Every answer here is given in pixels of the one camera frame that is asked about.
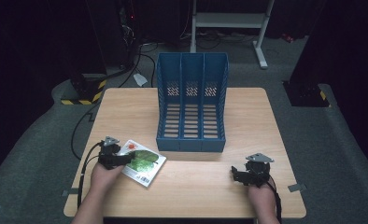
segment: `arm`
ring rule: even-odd
[[[276,218],[275,194],[264,184],[257,188],[254,185],[248,187],[248,198],[257,214],[259,224],[278,224]]]
[[[123,167],[122,165],[115,169],[107,170],[99,162],[94,165],[91,176],[91,188],[77,210],[71,222],[72,224],[103,223],[103,206],[106,194],[114,185]]]

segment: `black cable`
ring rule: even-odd
[[[94,146],[89,150],[88,155],[86,156],[86,159],[84,163],[82,164],[82,170],[81,170],[81,176],[79,178],[79,185],[78,185],[78,197],[77,197],[77,208],[81,206],[82,203],[82,188],[84,185],[84,178],[85,178],[85,172],[86,172],[86,166],[88,165],[88,159],[91,156],[91,153],[97,146],[102,146],[104,141],[101,141],[99,143],[94,144]]]
[[[271,179],[274,182],[274,185],[276,186],[275,180],[272,177],[271,177]],[[275,201],[276,201],[276,218],[279,221],[279,223],[282,224],[282,203],[281,203],[281,199],[279,197],[279,194],[277,193],[277,189],[275,189],[269,182],[266,182],[266,184],[274,192]]]
[[[138,49],[138,54],[140,54],[141,52],[141,46],[140,48]],[[129,74],[129,76],[118,86],[118,88],[122,87],[128,80],[129,80],[129,77],[132,76],[132,74],[134,73],[135,69],[137,68],[138,64],[140,63],[140,56],[137,57],[137,62],[136,64],[134,65],[134,68],[132,69],[132,72]]]
[[[82,120],[85,118],[85,116],[89,115],[89,122],[94,122],[94,119],[92,119],[93,113],[90,113],[93,109],[95,109],[98,105],[100,105],[100,102],[98,102],[97,104],[95,104],[91,109],[89,109],[82,117],[81,119],[79,119],[79,121],[77,122],[76,127],[74,128],[72,134],[71,134],[71,152],[73,153],[73,155],[80,161],[81,157],[76,153],[76,151],[74,150],[74,135],[76,134],[77,128],[79,126],[79,124],[82,122]]]
[[[153,88],[153,80],[154,80],[154,75],[155,75],[155,61],[149,57],[148,55],[146,54],[139,54],[139,56],[144,56],[144,57],[147,57],[149,58],[151,61],[152,61],[152,64],[153,64],[153,68],[152,68],[152,75],[151,75],[151,88]]]

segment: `yellow black hazard tape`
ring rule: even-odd
[[[92,105],[96,104],[102,96],[103,88],[106,85],[106,80],[99,83],[94,92],[89,93],[86,99],[61,99],[63,105]]]
[[[324,92],[322,90],[320,90],[320,96],[321,96],[321,100],[323,100],[325,107],[332,107],[329,103],[329,101],[327,100],[327,96],[326,94],[324,94]]]

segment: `black equipment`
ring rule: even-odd
[[[135,151],[129,155],[119,156],[120,146],[117,145],[119,141],[112,137],[106,137],[106,140],[101,145],[99,152],[99,162],[106,167],[107,170],[112,170],[117,166],[130,163],[134,159]]]

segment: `metal bracket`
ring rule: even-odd
[[[246,157],[247,160],[249,161],[257,161],[257,162],[274,162],[273,159],[261,154],[261,153],[256,153],[254,155],[251,156],[247,156]]]
[[[120,142],[120,140],[118,140],[118,139],[115,139],[115,138],[110,137],[110,136],[106,136],[104,146],[108,147],[108,146],[111,146],[111,145],[114,145],[114,144],[118,144],[119,142]]]

